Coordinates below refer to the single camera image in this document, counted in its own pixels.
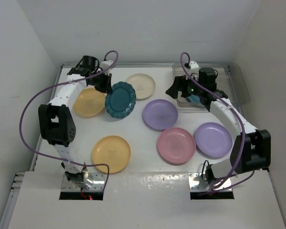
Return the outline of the yellow plate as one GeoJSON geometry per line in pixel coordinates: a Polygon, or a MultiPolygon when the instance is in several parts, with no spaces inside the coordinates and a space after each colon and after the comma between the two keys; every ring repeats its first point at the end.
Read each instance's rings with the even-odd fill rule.
{"type": "Polygon", "coordinates": [[[131,147],[128,142],[116,135],[102,138],[96,143],[92,151],[94,164],[107,164],[110,174],[125,169],[131,159],[131,147]]]}
{"type": "Polygon", "coordinates": [[[106,95],[95,88],[84,89],[74,103],[74,111],[84,117],[95,116],[104,109],[106,95]]]}

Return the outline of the teal scalloped plate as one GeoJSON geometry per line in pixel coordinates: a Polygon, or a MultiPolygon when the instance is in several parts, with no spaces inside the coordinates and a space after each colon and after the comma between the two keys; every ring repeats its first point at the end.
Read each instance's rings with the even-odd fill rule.
{"type": "Polygon", "coordinates": [[[136,104],[136,92],[127,82],[118,82],[112,86],[112,93],[106,95],[105,108],[107,113],[117,119],[127,117],[136,104]]]}
{"type": "Polygon", "coordinates": [[[190,95],[189,97],[187,97],[187,99],[191,102],[191,103],[194,103],[194,104],[200,104],[200,98],[199,96],[197,95],[190,95]]]}

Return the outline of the purple plate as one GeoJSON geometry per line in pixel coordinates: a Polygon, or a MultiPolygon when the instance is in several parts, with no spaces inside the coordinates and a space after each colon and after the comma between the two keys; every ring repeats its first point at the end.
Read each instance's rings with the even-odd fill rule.
{"type": "Polygon", "coordinates": [[[214,122],[200,125],[194,138],[200,151],[209,157],[222,158],[230,152],[233,146],[233,140],[228,130],[214,122]]]}
{"type": "Polygon", "coordinates": [[[165,130],[175,125],[178,111],[175,105],[164,99],[150,101],[143,109],[146,124],[156,130],[165,130]]]}

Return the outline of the cream plate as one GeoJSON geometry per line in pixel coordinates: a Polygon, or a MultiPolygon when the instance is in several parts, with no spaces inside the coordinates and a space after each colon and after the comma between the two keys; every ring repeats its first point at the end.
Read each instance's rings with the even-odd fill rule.
{"type": "Polygon", "coordinates": [[[156,88],[154,79],[144,73],[133,74],[127,78],[126,82],[134,88],[137,100],[149,98],[156,88]]]}

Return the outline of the pink plate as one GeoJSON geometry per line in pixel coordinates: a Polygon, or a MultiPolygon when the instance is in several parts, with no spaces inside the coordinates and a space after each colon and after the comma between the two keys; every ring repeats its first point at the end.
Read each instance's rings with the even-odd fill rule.
{"type": "Polygon", "coordinates": [[[191,133],[179,127],[164,130],[157,140],[163,159],[171,164],[187,163],[195,154],[196,142],[191,133]]]}

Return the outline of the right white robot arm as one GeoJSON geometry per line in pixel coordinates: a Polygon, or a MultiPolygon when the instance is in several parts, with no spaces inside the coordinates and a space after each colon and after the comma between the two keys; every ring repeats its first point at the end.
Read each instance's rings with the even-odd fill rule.
{"type": "Polygon", "coordinates": [[[250,124],[234,108],[227,94],[218,89],[217,76],[218,72],[213,68],[186,71],[183,75],[173,76],[173,84],[165,92],[173,99],[199,97],[200,104],[220,120],[233,141],[228,159],[204,164],[200,178],[207,189],[199,191],[200,195],[224,190],[224,182],[229,178],[266,169],[271,163],[270,133],[250,124]]]}

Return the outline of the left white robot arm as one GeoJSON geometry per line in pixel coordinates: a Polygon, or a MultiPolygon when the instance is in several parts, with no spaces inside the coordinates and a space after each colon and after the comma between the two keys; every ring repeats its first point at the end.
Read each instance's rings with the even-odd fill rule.
{"type": "Polygon", "coordinates": [[[75,165],[78,159],[71,143],[76,136],[76,126],[72,118],[72,108],[80,93],[92,85],[102,93],[112,93],[111,60],[99,62],[92,56],[83,56],[79,63],[67,73],[67,81],[56,96],[38,108],[41,137],[52,145],[63,159],[62,167],[68,181],[81,189],[92,187],[92,175],[85,163],[75,165]]]}

